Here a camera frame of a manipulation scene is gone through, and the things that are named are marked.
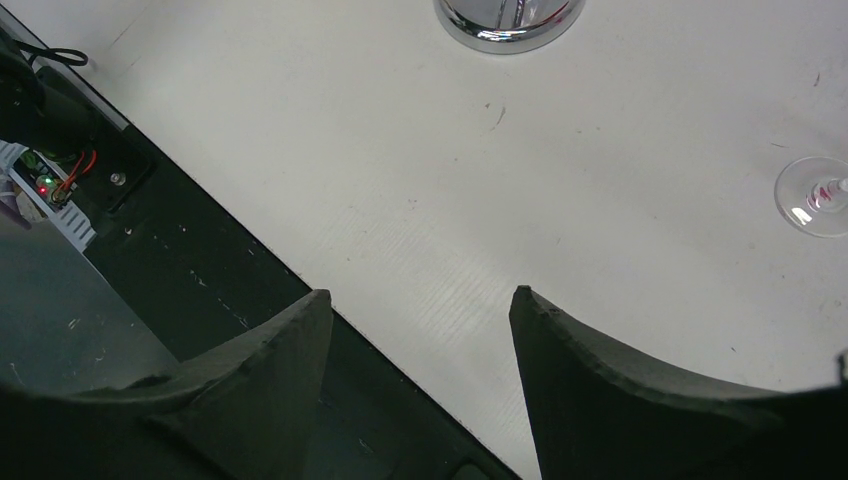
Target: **white tabletop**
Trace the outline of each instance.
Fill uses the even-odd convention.
[[[511,57],[428,0],[3,4],[525,477],[518,284],[696,372],[835,381],[848,241],[773,187],[848,158],[844,0],[590,0]]]

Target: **transparent glass foot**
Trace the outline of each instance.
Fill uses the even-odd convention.
[[[848,163],[826,157],[796,160],[777,177],[774,199],[783,218],[804,233],[848,234]]]

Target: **shiny chrome object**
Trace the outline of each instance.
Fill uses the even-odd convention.
[[[586,0],[435,0],[448,33],[486,53],[522,53],[560,36]]]

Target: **metal bolt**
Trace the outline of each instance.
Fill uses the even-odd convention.
[[[113,185],[120,187],[127,183],[127,176],[123,173],[113,173],[109,176],[109,181],[112,182]]]

